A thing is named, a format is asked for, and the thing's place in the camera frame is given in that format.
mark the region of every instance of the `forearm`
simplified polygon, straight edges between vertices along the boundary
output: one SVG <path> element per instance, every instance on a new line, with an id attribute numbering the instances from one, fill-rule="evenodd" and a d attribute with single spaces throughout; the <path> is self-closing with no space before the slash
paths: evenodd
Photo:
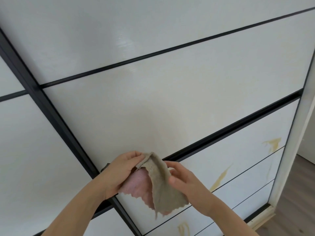
<path id="1" fill-rule="evenodd" d="M 42 236 L 81 236 L 104 196 L 92 182 L 87 184 L 61 211 Z"/>
<path id="2" fill-rule="evenodd" d="M 219 226 L 225 236 L 258 236 L 233 210 L 222 200 L 212 195 L 209 217 Z"/>

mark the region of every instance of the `hand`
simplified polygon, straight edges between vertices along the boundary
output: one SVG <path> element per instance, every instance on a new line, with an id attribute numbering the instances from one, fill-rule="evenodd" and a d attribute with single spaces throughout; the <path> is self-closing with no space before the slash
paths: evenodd
<path id="1" fill-rule="evenodd" d="M 171 176 L 168 183 L 187 196 L 191 205 L 203 215 L 209 216 L 215 196 L 200 182 L 190 170 L 181 163 L 165 161 Z"/>
<path id="2" fill-rule="evenodd" d="M 130 175 L 131 170 L 143 159 L 144 155 L 138 151 L 121 154 L 93 179 L 97 187 L 103 189 L 104 200 L 118 193 L 122 183 Z"/>

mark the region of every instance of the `folded cloth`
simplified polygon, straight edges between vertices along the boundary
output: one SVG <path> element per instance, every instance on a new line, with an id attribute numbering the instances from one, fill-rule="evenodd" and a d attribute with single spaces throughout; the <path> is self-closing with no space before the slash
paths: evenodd
<path id="1" fill-rule="evenodd" d="M 155 153 L 145 153 L 136 171 L 123 183 L 119 192 L 141 197 L 144 203 L 157 213 L 167 215 L 188 204 L 183 193 L 168 184 L 171 176 L 167 165 Z"/>

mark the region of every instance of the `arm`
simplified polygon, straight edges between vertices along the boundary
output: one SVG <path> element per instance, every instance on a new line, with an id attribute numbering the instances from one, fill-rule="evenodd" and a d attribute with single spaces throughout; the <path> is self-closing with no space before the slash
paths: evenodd
<path id="1" fill-rule="evenodd" d="M 199 179 L 179 162 L 165 161 L 171 170 L 169 184 L 181 191 L 200 213 L 211 217 L 225 236 L 258 236 L 233 210 L 212 194 Z"/>
<path id="2" fill-rule="evenodd" d="M 68 203 L 42 236 L 83 235 L 100 203 L 118 193 L 132 168 L 144 159 L 133 151 L 118 156 Z"/>

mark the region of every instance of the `floor plank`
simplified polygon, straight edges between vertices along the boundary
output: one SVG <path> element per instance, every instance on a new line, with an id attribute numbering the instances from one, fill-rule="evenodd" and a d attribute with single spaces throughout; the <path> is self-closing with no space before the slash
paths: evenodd
<path id="1" fill-rule="evenodd" d="M 297 155 L 276 208 L 260 236 L 315 235 L 315 165 Z"/>

